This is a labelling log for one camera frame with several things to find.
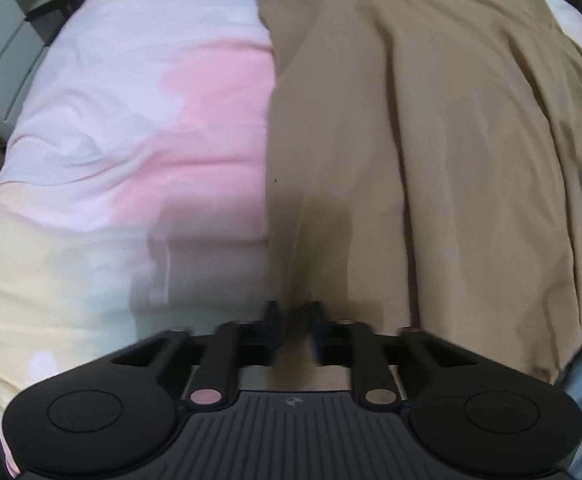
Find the pastel tie-dye bed sheet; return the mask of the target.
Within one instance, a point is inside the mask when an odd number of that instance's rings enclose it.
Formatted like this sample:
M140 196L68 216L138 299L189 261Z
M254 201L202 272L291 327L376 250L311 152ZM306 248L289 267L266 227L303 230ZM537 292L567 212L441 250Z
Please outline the pastel tie-dye bed sheet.
M172 326L300 307L269 261L275 83L257 0L86 0L70 18L0 170L0 419Z

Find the tan zip-up shirt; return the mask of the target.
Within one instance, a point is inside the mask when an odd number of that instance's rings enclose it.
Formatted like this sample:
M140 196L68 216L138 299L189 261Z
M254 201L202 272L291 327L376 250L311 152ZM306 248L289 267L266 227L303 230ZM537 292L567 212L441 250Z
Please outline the tan zip-up shirt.
M582 50L545 0L257 0L275 297L544 382L582 345Z

